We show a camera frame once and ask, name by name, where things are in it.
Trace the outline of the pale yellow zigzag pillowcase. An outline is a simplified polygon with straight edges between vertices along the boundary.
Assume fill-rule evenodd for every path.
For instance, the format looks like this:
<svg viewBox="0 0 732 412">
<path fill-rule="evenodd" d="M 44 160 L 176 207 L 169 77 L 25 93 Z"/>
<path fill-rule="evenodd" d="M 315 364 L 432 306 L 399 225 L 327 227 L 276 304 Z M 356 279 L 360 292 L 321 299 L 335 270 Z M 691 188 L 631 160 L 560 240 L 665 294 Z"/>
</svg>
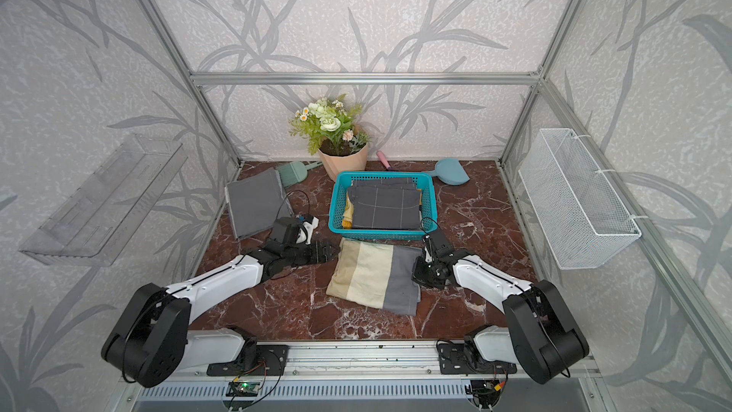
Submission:
<svg viewBox="0 0 732 412">
<path fill-rule="evenodd" d="M 341 226 L 343 229 L 353 228 L 355 206 L 352 204 L 350 198 L 347 196 L 345 200 L 345 208 L 342 215 Z"/>
</svg>

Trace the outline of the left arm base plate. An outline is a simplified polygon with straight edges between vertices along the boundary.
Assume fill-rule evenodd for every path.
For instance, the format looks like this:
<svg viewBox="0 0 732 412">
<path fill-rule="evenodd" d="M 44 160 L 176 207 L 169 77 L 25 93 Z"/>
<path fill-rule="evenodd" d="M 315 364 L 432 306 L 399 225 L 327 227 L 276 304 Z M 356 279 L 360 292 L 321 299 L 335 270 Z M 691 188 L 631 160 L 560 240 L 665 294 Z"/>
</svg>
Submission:
<svg viewBox="0 0 732 412">
<path fill-rule="evenodd" d="M 209 377 L 277 377 L 284 372 L 288 354 L 289 346 L 285 344 L 248 345 L 232 362 L 210 364 L 206 375 Z"/>
</svg>

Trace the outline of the dark grey checked pillowcase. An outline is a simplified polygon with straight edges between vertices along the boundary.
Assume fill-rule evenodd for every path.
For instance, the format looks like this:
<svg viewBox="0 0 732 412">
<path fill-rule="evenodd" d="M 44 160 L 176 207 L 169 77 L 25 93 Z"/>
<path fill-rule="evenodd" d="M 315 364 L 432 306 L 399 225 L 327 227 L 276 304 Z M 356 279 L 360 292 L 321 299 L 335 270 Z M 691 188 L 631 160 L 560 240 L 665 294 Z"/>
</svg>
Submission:
<svg viewBox="0 0 732 412">
<path fill-rule="evenodd" d="M 415 231 L 421 225 L 421 190 L 412 179 L 355 180 L 347 198 L 354 229 Z"/>
</svg>

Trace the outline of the grey and beige pillowcase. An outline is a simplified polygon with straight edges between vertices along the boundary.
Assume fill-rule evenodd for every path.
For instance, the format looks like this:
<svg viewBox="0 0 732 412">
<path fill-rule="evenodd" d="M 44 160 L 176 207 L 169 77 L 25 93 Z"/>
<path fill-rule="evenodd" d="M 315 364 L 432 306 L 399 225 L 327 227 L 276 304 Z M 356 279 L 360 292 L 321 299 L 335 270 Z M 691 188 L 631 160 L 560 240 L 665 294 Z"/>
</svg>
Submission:
<svg viewBox="0 0 732 412">
<path fill-rule="evenodd" d="M 337 267 L 326 294 L 413 317 L 421 302 L 421 287 L 412 275 L 421 257 L 421 249 L 414 247 L 341 240 Z"/>
</svg>

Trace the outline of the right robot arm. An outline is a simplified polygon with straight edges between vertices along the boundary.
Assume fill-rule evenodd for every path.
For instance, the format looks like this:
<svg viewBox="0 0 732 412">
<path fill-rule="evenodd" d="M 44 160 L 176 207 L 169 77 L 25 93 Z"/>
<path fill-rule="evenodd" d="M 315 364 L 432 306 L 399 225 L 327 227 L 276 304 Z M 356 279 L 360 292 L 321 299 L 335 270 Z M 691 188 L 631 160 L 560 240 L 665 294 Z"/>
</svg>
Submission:
<svg viewBox="0 0 732 412">
<path fill-rule="evenodd" d="M 443 373 L 514 373 L 522 369 L 544 385 L 587 357 L 590 347 L 560 291 L 552 282 L 520 280 L 466 249 L 455 248 L 440 230 L 422 237 L 413 281 L 429 288 L 448 284 L 470 290 L 503 312 L 505 330 L 471 332 L 444 356 Z"/>
</svg>

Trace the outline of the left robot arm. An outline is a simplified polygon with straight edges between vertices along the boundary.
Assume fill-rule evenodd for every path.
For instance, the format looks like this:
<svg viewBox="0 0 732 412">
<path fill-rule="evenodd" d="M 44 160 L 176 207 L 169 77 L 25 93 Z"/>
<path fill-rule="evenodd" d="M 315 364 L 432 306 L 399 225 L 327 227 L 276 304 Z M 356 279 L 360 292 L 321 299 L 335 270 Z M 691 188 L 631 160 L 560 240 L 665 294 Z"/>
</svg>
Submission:
<svg viewBox="0 0 732 412">
<path fill-rule="evenodd" d="M 138 288 L 101 348 L 101 358 L 126 383 L 154 387 L 173 373 L 205 366 L 210 376 L 255 374 L 266 358 L 257 338 L 244 330 L 194 330 L 192 323 L 235 295 L 255 288 L 284 269 L 328 263 L 339 246 L 315 240 L 314 216 L 282 217 L 261 246 L 231 261 L 167 286 Z"/>
</svg>

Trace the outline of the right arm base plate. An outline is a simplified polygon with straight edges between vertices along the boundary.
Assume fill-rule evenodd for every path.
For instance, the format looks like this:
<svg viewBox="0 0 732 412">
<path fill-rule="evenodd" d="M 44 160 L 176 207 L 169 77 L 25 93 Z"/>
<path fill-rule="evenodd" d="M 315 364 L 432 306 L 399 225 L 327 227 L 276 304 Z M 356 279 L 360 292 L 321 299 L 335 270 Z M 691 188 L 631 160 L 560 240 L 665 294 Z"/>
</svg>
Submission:
<svg viewBox="0 0 732 412">
<path fill-rule="evenodd" d="M 440 373 L 443 375 L 512 375 L 518 373 L 518 366 L 512 362 L 484 360 L 472 343 L 437 340 L 436 349 L 440 362 Z"/>
</svg>

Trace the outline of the teal plastic basket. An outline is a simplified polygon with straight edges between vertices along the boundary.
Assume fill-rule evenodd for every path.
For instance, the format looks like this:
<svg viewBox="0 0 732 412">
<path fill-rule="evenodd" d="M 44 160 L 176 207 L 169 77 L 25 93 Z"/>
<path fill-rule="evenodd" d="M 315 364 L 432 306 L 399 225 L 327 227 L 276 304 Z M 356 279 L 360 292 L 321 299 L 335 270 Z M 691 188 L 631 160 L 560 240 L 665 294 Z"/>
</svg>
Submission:
<svg viewBox="0 0 732 412">
<path fill-rule="evenodd" d="M 421 225 L 415 231 L 343 229 L 342 215 L 347 191 L 355 180 L 412 179 L 421 190 Z M 329 228 L 345 238 L 360 240 L 421 240 L 424 234 L 438 229 L 438 209 L 433 178 L 425 173 L 344 172 L 337 177 L 330 204 Z"/>
</svg>

